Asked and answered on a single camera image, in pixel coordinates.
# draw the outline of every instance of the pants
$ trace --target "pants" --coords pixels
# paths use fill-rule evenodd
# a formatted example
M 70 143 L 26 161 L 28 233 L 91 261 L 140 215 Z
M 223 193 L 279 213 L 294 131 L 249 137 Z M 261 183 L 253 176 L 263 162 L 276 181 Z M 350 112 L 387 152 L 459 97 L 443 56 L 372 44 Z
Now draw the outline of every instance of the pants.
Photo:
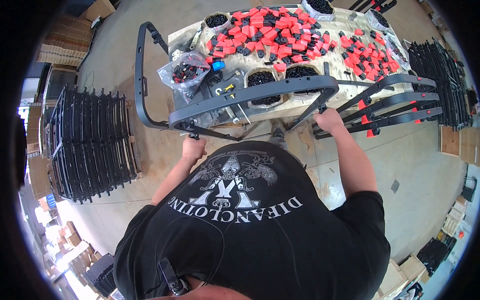
M 287 142 L 282 139 L 281 137 L 272 137 L 270 138 L 270 140 L 268 141 L 269 143 L 272 143 L 274 145 L 277 145 L 279 146 L 280 148 L 282 148 L 283 150 L 287 151 L 288 153 L 290 153 L 298 162 L 299 164 L 301 164 L 303 166 L 303 164 L 301 163 L 301 161 L 298 159 L 298 157 L 296 157 L 295 155 L 293 155 L 289 150 L 288 150 L 288 145 L 287 145 Z

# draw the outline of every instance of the stack of cardboard boxes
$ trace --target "stack of cardboard boxes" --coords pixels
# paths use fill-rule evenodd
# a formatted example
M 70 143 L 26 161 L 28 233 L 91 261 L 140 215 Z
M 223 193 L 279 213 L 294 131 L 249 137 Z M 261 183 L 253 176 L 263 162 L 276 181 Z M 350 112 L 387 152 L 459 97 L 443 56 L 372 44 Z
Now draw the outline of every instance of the stack of cardboard boxes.
M 60 238 L 57 243 L 60 248 L 60 252 L 65 254 L 73 247 L 78 246 L 82 239 L 78 235 L 75 226 L 72 221 L 68 221 L 65 226 L 59 229 Z

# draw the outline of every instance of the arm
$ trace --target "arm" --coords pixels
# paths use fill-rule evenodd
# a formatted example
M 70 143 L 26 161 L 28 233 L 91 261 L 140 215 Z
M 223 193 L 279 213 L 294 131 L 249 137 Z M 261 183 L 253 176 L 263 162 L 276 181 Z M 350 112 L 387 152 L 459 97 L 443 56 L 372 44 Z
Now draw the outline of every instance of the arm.
M 338 112 L 329 108 L 323 114 L 314 114 L 313 118 L 322 130 L 330 132 L 335 139 L 346 198 L 360 191 L 377 192 L 372 163 L 345 128 Z
M 197 161 L 207 154 L 205 151 L 206 139 L 195 140 L 187 136 L 183 141 L 182 156 L 180 161 L 173 167 L 158 187 L 155 195 L 152 197 L 152 205 L 157 205 L 173 189 L 187 178 Z

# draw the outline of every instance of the shoe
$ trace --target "shoe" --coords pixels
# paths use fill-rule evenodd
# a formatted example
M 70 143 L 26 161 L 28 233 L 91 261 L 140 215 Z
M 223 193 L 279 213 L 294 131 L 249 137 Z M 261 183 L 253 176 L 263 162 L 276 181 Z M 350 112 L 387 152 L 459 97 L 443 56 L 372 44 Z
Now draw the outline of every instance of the shoe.
M 272 137 L 284 138 L 285 128 L 283 124 L 278 120 L 272 121 Z

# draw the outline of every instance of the black t-shirt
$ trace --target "black t-shirt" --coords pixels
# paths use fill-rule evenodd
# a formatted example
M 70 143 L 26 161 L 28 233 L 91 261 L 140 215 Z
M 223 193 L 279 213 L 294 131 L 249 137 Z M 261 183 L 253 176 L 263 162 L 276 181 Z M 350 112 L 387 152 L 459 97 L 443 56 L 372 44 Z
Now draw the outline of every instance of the black t-shirt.
M 254 300 L 370 300 L 390 257 L 382 203 L 358 192 L 329 211 L 287 151 L 230 144 L 138 212 L 115 251 L 115 282 L 126 299 L 165 296 L 157 265 L 167 258 L 178 276 Z

